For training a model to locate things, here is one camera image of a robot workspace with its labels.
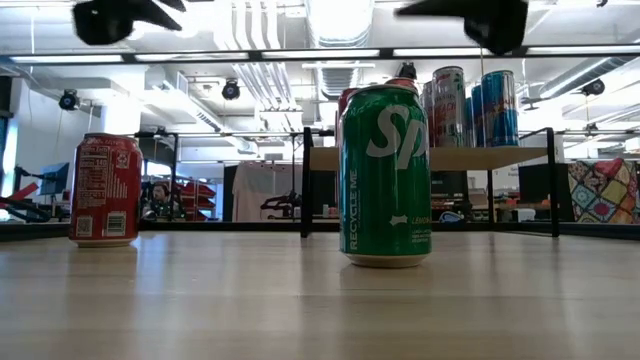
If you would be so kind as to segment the blue slim energy drink can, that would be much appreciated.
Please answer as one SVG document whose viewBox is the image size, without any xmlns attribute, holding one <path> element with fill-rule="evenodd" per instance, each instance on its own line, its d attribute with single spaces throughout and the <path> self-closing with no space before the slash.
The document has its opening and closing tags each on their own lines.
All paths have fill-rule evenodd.
<svg viewBox="0 0 640 360">
<path fill-rule="evenodd" d="M 466 99 L 466 141 L 469 147 L 484 147 L 482 121 L 482 90 L 480 85 L 471 88 L 471 96 Z"/>
<path fill-rule="evenodd" d="M 518 110 L 514 74 L 509 70 L 485 74 L 481 82 L 487 147 L 517 147 Z"/>
</svg>

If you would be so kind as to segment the red zero sugar soda can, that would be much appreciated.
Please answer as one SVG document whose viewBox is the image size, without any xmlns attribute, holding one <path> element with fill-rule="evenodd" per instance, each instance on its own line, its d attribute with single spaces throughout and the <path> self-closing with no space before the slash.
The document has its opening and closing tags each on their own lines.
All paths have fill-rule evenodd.
<svg viewBox="0 0 640 360">
<path fill-rule="evenodd" d="M 338 98 L 338 110 L 336 113 L 336 125 L 335 125 L 335 137 L 336 137 L 336 146 L 338 148 L 341 147 L 342 144 L 342 115 L 348 105 L 349 96 L 357 91 L 357 88 L 347 88 L 345 89 Z"/>
</svg>

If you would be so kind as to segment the red Coca-Cola original can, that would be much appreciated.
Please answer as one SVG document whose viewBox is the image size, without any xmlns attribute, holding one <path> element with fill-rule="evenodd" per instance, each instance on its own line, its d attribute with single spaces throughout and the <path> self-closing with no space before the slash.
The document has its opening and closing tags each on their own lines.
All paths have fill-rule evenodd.
<svg viewBox="0 0 640 360">
<path fill-rule="evenodd" d="M 69 239 L 127 246 L 138 236 L 142 152 L 124 135 L 87 133 L 75 151 Z"/>
</svg>

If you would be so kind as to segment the green Sprite can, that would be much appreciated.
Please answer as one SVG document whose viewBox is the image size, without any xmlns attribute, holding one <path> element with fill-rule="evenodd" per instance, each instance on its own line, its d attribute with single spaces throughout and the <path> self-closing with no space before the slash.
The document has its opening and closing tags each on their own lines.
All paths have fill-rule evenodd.
<svg viewBox="0 0 640 360">
<path fill-rule="evenodd" d="M 431 252 L 432 215 L 428 124 L 417 92 L 358 89 L 340 130 L 340 251 L 363 267 L 419 265 Z"/>
</svg>

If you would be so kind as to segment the wooden shelf black metal legs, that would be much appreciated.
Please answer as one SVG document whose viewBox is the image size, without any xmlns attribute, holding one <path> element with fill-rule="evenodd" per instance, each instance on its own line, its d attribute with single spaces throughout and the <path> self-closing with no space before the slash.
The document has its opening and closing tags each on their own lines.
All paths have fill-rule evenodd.
<svg viewBox="0 0 640 360">
<path fill-rule="evenodd" d="M 336 147 L 319 147 L 313 145 L 312 137 L 332 136 L 332 130 L 314 131 L 306 127 L 302 132 L 303 138 L 303 163 L 302 163 L 302 198 L 300 236 L 309 237 L 313 232 L 335 232 L 338 230 L 336 224 L 313 223 L 313 181 L 311 173 L 313 171 L 338 171 L 339 170 L 339 149 Z M 430 165 L 433 171 L 485 171 L 488 177 L 488 205 L 489 221 L 486 225 L 439 225 L 439 231 L 500 231 L 502 228 L 496 224 L 494 219 L 493 200 L 493 175 L 496 169 L 515 165 L 541 157 L 547 158 L 549 168 L 549 205 L 550 224 L 549 225 L 509 225 L 507 231 L 524 232 L 544 232 L 548 231 L 551 236 L 560 235 L 559 219 L 559 191 L 556 185 L 556 155 L 555 155 L 555 134 L 552 128 L 542 128 L 527 134 L 530 138 L 543 134 L 546 145 L 544 147 L 516 147 L 516 148 L 434 148 L 430 151 Z"/>
</svg>

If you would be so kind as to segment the black overhead bar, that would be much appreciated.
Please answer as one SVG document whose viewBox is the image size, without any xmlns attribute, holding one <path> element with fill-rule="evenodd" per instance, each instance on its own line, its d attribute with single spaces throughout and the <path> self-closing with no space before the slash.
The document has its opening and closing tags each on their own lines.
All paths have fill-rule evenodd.
<svg viewBox="0 0 640 360">
<path fill-rule="evenodd" d="M 110 64 L 258 63 L 360 60 L 479 59 L 494 55 L 479 47 L 323 48 L 239 51 L 146 53 L 0 54 L 0 64 L 24 66 L 79 66 Z M 507 58 L 640 56 L 640 44 L 522 46 Z"/>
</svg>

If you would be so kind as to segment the black monitor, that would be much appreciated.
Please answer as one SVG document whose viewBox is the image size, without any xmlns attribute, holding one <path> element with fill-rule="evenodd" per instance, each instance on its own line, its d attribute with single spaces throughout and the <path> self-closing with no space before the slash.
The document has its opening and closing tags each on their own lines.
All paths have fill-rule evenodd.
<svg viewBox="0 0 640 360">
<path fill-rule="evenodd" d="M 537 164 L 518 168 L 521 203 L 541 203 L 549 196 L 549 166 Z"/>
<path fill-rule="evenodd" d="M 468 195 L 466 171 L 434 171 L 431 173 L 433 196 L 464 197 Z"/>
</svg>

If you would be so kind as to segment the computer monitor blue screen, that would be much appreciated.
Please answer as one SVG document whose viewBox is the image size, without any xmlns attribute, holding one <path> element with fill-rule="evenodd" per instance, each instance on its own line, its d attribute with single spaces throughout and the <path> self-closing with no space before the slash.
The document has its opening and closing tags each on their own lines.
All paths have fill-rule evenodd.
<svg viewBox="0 0 640 360">
<path fill-rule="evenodd" d="M 70 163 L 58 163 L 41 168 L 40 195 L 61 194 L 67 189 Z"/>
</svg>

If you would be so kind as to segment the black monitor stand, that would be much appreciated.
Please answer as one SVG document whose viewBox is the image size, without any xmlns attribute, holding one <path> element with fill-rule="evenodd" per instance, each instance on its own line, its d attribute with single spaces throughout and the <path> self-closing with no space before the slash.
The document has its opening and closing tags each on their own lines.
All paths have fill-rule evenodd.
<svg viewBox="0 0 640 360">
<path fill-rule="evenodd" d="M 8 197 L 0 196 L 0 210 L 6 210 L 12 215 L 25 223 L 47 223 L 51 219 L 51 214 L 46 210 L 40 209 L 33 203 L 26 202 L 29 195 L 34 193 L 39 186 L 32 182 L 24 188 L 21 188 L 21 180 L 23 177 L 32 177 L 39 180 L 49 180 L 47 175 L 33 174 L 26 171 L 20 166 L 14 168 L 13 193 Z"/>
</svg>

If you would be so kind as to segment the person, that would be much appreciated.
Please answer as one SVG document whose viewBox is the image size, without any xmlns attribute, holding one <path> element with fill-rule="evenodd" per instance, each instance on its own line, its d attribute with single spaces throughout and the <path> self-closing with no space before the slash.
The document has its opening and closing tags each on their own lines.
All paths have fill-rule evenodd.
<svg viewBox="0 0 640 360">
<path fill-rule="evenodd" d="M 149 203 L 149 215 L 152 219 L 167 218 L 172 213 L 170 191 L 163 183 L 155 183 L 152 189 L 152 198 Z"/>
</svg>

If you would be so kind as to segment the red storage bins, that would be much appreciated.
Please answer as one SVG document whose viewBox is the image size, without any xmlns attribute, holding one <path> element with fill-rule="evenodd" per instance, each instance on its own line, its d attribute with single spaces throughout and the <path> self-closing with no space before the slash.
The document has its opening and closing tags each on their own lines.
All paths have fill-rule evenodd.
<svg viewBox="0 0 640 360">
<path fill-rule="evenodd" d="M 205 182 L 182 179 L 176 184 L 184 219 L 192 222 L 215 221 L 216 192 Z"/>
</svg>

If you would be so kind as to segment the colourful patchwork quilt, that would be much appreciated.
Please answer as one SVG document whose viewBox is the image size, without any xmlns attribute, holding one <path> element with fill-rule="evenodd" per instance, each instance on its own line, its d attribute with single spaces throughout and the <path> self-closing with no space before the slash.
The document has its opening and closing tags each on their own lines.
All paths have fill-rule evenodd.
<svg viewBox="0 0 640 360">
<path fill-rule="evenodd" d="M 574 220 L 640 225 L 637 163 L 622 158 L 568 164 Z"/>
</svg>

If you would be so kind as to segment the white cloth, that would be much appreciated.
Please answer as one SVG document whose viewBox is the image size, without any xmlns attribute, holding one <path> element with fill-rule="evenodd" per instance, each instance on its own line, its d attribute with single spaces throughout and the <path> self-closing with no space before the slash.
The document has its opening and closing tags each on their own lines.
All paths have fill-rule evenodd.
<svg viewBox="0 0 640 360">
<path fill-rule="evenodd" d="M 291 192 L 301 197 L 300 164 L 241 162 L 236 169 L 233 195 L 233 222 L 270 222 L 291 217 L 293 206 L 285 203 Z"/>
</svg>

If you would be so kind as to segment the black aluminium table frame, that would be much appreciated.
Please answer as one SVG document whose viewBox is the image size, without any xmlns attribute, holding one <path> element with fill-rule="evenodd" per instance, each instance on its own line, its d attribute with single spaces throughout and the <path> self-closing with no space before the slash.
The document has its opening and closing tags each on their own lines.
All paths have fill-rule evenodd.
<svg viewBox="0 0 640 360">
<path fill-rule="evenodd" d="M 337 232 L 337 223 L 312 223 L 308 231 L 300 223 L 230 223 L 230 222 L 143 222 L 141 232 Z M 551 234 L 549 222 L 524 223 L 435 223 L 433 232 L 526 232 Z M 640 241 L 640 225 L 568 223 L 558 225 L 560 235 Z M 0 242 L 66 237 L 66 223 L 0 223 Z"/>
</svg>

